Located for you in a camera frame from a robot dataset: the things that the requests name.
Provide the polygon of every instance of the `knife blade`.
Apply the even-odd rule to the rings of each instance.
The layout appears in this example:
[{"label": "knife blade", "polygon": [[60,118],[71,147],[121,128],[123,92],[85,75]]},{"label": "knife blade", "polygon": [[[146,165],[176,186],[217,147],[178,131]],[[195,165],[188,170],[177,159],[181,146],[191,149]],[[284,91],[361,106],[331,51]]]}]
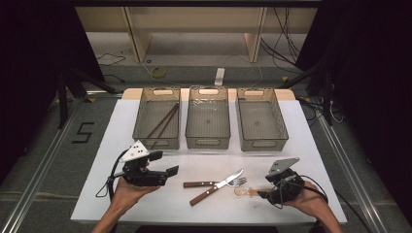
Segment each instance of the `knife blade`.
[{"label": "knife blade", "polygon": [[239,171],[236,171],[235,173],[233,173],[232,175],[228,176],[226,179],[224,179],[223,181],[219,182],[219,183],[215,183],[215,185],[213,185],[213,187],[209,188],[208,190],[206,190],[205,192],[201,193],[200,195],[196,196],[195,198],[190,200],[190,204],[192,206],[196,205],[197,203],[199,203],[201,200],[205,199],[206,197],[210,196],[212,193],[214,193],[215,191],[217,191],[219,188],[227,185],[227,183],[235,180],[236,178],[238,178],[241,174],[243,173],[243,168],[240,169]]}]

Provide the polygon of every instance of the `floor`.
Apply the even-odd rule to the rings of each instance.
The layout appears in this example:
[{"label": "floor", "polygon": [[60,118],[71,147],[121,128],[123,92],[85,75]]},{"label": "floor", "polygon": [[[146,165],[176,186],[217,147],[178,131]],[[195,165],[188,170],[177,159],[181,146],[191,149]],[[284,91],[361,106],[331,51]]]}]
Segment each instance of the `floor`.
[{"label": "floor", "polygon": [[[96,57],[111,54],[98,61],[106,83],[118,90],[150,85],[213,84],[220,67],[225,68],[223,84],[230,87],[254,84],[276,87],[299,72],[287,62],[275,63],[264,50],[259,51],[257,63],[250,63],[241,34],[155,34],[145,62],[140,64],[134,60],[127,35],[89,33],[88,37]],[[278,35],[263,35],[263,38],[273,47]],[[292,39],[300,48],[305,36],[293,35]],[[293,59],[285,40],[280,42],[277,51]],[[154,67],[165,67],[165,76],[152,79],[148,70]],[[303,81],[292,88],[296,97],[306,97],[307,83]],[[4,229],[13,214],[22,220],[17,223],[18,232],[89,232],[92,229],[92,224],[71,221],[70,215],[121,94],[105,94],[89,83],[84,86],[89,91],[87,99],[73,99],[70,92],[67,93],[70,117],[63,129],[57,129],[58,102],[51,103],[36,136],[26,145],[27,153],[0,186],[0,223]],[[311,101],[317,102],[319,98],[312,97]],[[368,163],[350,120],[343,117],[339,122],[342,115],[336,114],[333,126],[329,127],[311,107],[302,105],[302,109],[330,180],[347,201],[339,199],[348,217],[348,223],[343,225],[345,232],[367,232],[349,205],[370,224],[372,232],[412,232],[373,165]],[[85,135],[78,134],[81,126],[91,135],[87,143],[79,144],[75,141],[86,139]],[[118,232],[134,232],[136,228],[120,224]],[[309,227],[280,226],[278,230],[298,233],[308,232]]]}]

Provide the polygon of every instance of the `gray floor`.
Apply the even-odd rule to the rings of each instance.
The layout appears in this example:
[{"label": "gray floor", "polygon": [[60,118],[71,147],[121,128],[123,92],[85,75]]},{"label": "gray floor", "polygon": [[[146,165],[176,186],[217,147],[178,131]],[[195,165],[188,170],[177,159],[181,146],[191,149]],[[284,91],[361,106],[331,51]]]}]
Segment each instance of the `gray floor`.
[{"label": "gray floor", "polygon": [[[121,83],[115,77],[107,76],[107,84],[119,90],[130,87],[144,87],[151,85],[180,84],[187,86],[189,83],[212,84],[218,67],[226,69],[223,84],[229,87],[250,86],[260,80],[257,86],[279,86],[283,77],[292,78],[295,74],[276,68],[272,58],[259,52],[257,64],[251,64],[238,55],[247,57],[246,46],[242,35],[239,34],[158,34],[155,35],[145,65],[148,68],[155,66],[166,67],[166,76],[155,81],[150,78],[147,70],[133,60],[130,54],[127,37],[122,34],[109,35],[101,39],[102,35],[89,35],[96,55],[105,52],[124,55],[126,59],[114,66],[102,65],[105,75],[116,75],[125,80]],[[304,36],[293,37],[298,45],[304,41]],[[274,44],[276,37],[267,35],[265,40]],[[285,44],[279,50],[287,54]],[[236,54],[224,61],[228,55]],[[116,61],[113,57],[109,60],[99,60],[100,63],[110,64]],[[277,65],[292,69],[286,63],[277,62]],[[307,81],[292,88],[296,97],[306,96]],[[99,90],[93,85],[85,83],[87,90]],[[69,103],[71,111],[77,110],[73,115],[71,125],[65,132],[61,147],[41,182],[37,195],[28,209],[18,232],[88,232],[92,225],[83,225],[70,220],[70,215],[75,208],[86,180],[89,168],[99,148],[100,141],[109,123],[111,113],[120,96],[92,94],[90,101],[74,100]],[[308,118],[313,112],[306,106],[302,109]],[[86,125],[84,131],[91,132],[87,144],[73,144],[73,141],[83,140],[85,136],[77,135],[82,122],[93,122]],[[27,145],[27,154],[22,156],[14,166],[9,177],[0,186],[0,223],[5,224],[7,217],[14,209],[21,193],[26,189],[33,174],[41,164],[45,154],[49,152],[53,138],[58,134],[59,109],[56,103],[51,103],[50,109],[45,113],[36,136]],[[362,215],[359,200],[356,199],[342,167],[327,140],[321,122],[308,121],[311,131],[326,166],[329,177],[334,185],[351,205]],[[366,157],[359,145],[351,125],[344,120],[335,122],[333,129],[337,133],[343,148],[348,154],[352,164],[365,186],[374,206],[379,212],[388,232],[412,232],[411,226],[405,220],[388,190],[383,186],[373,166],[366,162]],[[343,225],[345,232],[366,232],[349,207],[341,201],[342,208],[348,216],[348,223]],[[137,226],[120,224],[118,232],[134,232]],[[308,226],[282,226],[280,232],[308,232]]]}]

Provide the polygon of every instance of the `table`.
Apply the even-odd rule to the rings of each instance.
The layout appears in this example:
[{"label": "table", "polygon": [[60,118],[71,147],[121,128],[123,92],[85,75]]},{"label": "table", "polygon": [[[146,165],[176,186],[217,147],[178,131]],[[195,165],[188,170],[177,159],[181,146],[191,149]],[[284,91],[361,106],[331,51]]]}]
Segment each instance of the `table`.
[{"label": "table", "polygon": [[[105,183],[118,155],[134,144],[131,135],[139,107],[139,89],[127,90],[124,99],[118,101],[106,133],[86,179],[76,208],[71,216],[79,222],[98,221],[110,204],[109,197],[96,198],[95,194]],[[179,165],[179,173],[169,178],[166,186],[143,197],[139,204],[129,210],[122,222],[153,225],[282,225],[310,224],[315,220],[300,211],[270,205],[260,197],[238,197],[234,188],[225,186],[195,206],[189,200],[207,188],[183,188],[183,182],[219,181],[234,171],[244,168],[242,176],[248,178],[245,186],[268,188],[272,185],[264,178],[277,159],[299,157],[292,168],[301,175],[317,181],[325,190],[329,205],[341,223],[347,219],[333,191],[325,165],[321,160],[304,114],[290,90],[277,91],[277,96],[286,96],[279,105],[290,138],[282,151],[243,152],[240,150],[235,89],[229,90],[229,114],[231,138],[228,150],[188,150],[185,132],[188,89],[182,89],[181,136],[179,150],[165,151],[163,157],[153,161],[151,170],[164,171]]]}]

